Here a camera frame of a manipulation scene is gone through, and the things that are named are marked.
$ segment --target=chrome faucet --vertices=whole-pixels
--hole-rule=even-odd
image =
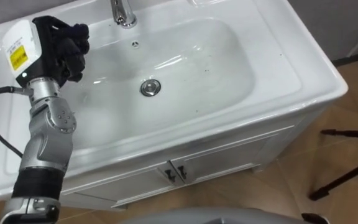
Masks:
[[[137,23],[135,14],[132,12],[128,0],[110,0],[112,16],[117,25],[125,29],[134,27]]]

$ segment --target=tripod leg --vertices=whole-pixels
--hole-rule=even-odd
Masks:
[[[325,185],[324,187],[321,187],[317,191],[311,193],[309,195],[309,199],[312,201],[317,201],[323,197],[326,197],[329,195],[329,191],[338,187],[339,185],[347,182],[348,180],[352,179],[353,177],[358,175],[358,167],[353,169],[352,171],[344,174],[342,177],[332,181],[331,183]]]
[[[332,135],[332,136],[340,135],[340,136],[358,138],[358,131],[337,131],[336,129],[325,129],[325,130],[320,131],[320,133]]]

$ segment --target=sink countertop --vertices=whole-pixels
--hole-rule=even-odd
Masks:
[[[196,20],[204,19],[205,17],[217,20],[226,19],[232,21],[232,23],[226,23],[226,25],[234,30],[237,29],[236,35],[241,37],[240,41],[245,49],[250,67],[256,74],[256,85],[261,82],[266,83],[265,87],[261,86],[258,90],[253,90],[242,104],[217,113],[208,114],[203,119],[197,120],[197,123],[202,125],[196,125],[196,121],[184,122],[172,129],[152,133],[153,135],[145,134],[123,139],[115,144],[98,149],[89,148],[75,152],[70,161],[66,177],[73,177],[113,163],[150,154],[240,126],[276,118],[318,103],[339,98],[345,94],[347,91],[346,83],[286,0],[246,0],[242,1],[242,3],[239,3],[239,1],[171,0],[161,3],[161,0],[156,0],[150,3],[135,2],[135,6],[132,6],[132,8],[138,9],[135,14],[139,19],[139,23],[130,30],[124,30],[118,26],[114,27],[115,24],[111,21],[110,7],[107,7],[107,1],[102,0],[79,0],[26,17],[33,18],[48,14],[57,16],[69,24],[76,22],[86,23],[90,25],[91,38],[89,41],[92,49],[108,45],[122,37],[126,39],[136,37],[143,32],[142,28],[144,27],[151,27],[147,32],[164,29],[172,25],[170,22],[179,23],[184,17],[189,18],[191,16],[192,19]],[[248,17],[245,16],[244,21],[237,21],[235,14],[225,13],[225,7],[231,7],[231,4],[248,4],[246,5],[248,7],[240,7],[245,10],[244,14]],[[225,14],[225,16],[215,16],[213,14],[214,7],[220,7],[221,13]],[[172,11],[169,9],[177,9],[177,13],[170,15]],[[254,19],[252,16],[257,14],[260,16],[252,20]],[[170,16],[173,21],[162,21],[158,27],[153,26],[154,21],[158,20],[158,18],[167,16]],[[0,24],[0,42],[5,31],[13,23],[15,21]],[[277,47],[269,48],[269,52],[263,50],[268,48],[269,44]],[[13,85],[14,77],[10,75],[7,64],[4,65],[3,62],[0,62],[0,65],[0,86]],[[277,77],[288,77],[293,74],[295,76],[290,79],[290,82],[277,83],[274,80]],[[287,95],[279,98],[279,100],[273,98],[270,100],[263,99],[261,93],[268,95],[269,90],[273,91],[272,87],[274,85],[274,91],[278,94],[286,93]],[[18,107],[13,106],[13,104],[21,105],[19,108],[27,109],[24,109],[25,112],[16,113],[15,110]],[[240,109],[237,110],[236,107],[240,108],[240,106],[248,106],[246,114]],[[21,99],[16,100],[16,97],[12,95],[0,96],[1,134],[3,136],[9,135],[9,125],[7,124],[12,119],[19,124],[22,123],[23,125],[19,127],[19,130],[26,133],[21,134],[18,131],[20,135],[17,136],[16,142],[13,142],[15,146],[22,146],[27,143],[29,119],[26,117],[29,109],[30,104],[26,97],[22,96]],[[208,122],[213,118],[217,122]],[[186,127],[186,131],[178,131],[182,127]],[[7,172],[6,164],[11,164],[13,167],[19,166],[19,158],[13,159],[8,154],[12,153],[0,143],[0,200],[9,196],[17,177],[15,172]]]

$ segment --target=white vanity cabinet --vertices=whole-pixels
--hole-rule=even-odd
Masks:
[[[103,175],[111,175],[103,181],[92,184],[82,180],[86,185],[62,196],[61,202],[71,207],[115,210],[114,207],[142,198],[256,167],[266,162],[259,158],[272,151],[281,151],[275,147],[288,137],[293,127],[277,125],[274,131],[267,133],[252,129],[245,133],[201,140],[171,151],[166,149],[160,158],[162,162],[145,157],[135,162],[136,167],[133,163],[128,165],[128,170],[123,174],[113,174],[117,169],[112,167],[103,171]]]
[[[166,192],[184,185],[169,162],[112,177],[101,185],[80,190],[76,194],[111,201],[110,207]]]
[[[243,139],[189,156],[171,160],[186,184],[226,175],[257,166],[255,158],[270,142],[288,133],[285,130]]]

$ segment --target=sink drain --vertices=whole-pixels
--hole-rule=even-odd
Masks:
[[[147,80],[140,86],[140,92],[144,96],[155,96],[161,90],[161,84],[157,80]]]

